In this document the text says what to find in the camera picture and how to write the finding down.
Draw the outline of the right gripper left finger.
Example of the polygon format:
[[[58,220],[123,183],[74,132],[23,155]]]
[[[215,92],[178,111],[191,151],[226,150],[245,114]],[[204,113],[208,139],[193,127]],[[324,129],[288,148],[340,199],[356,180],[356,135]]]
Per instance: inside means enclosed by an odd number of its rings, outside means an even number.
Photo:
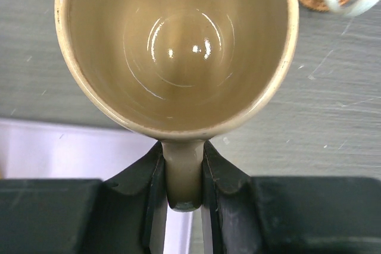
[[[2,253],[163,253],[166,218],[160,143],[106,181],[1,181]]]

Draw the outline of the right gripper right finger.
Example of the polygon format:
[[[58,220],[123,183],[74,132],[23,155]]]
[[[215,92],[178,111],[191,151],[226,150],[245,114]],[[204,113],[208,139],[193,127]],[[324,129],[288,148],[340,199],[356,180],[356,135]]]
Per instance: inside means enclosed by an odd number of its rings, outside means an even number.
[[[251,177],[204,145],[205,253],[379,253],[380,181]]]

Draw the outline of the lavender plastic tray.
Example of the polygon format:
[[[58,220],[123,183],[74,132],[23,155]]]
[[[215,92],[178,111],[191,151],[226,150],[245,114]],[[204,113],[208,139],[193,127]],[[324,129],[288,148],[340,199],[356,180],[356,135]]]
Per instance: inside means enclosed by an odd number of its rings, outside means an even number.
[[[106,181],[155,145],[128,131],[1,121],[1,181],[99,179]],[[169,210],[163,253],[188,253],[191,214]]]

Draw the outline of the beige ceramic mug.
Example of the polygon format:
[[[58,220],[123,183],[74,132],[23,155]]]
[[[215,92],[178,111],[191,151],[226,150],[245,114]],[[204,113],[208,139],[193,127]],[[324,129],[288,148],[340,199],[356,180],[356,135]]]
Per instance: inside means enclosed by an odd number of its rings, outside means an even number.
[[[298,0],[55,0],[62,55],[85,95],[163,147],[169,205],[202,203],[207,140],[249,120],[291,65]]]

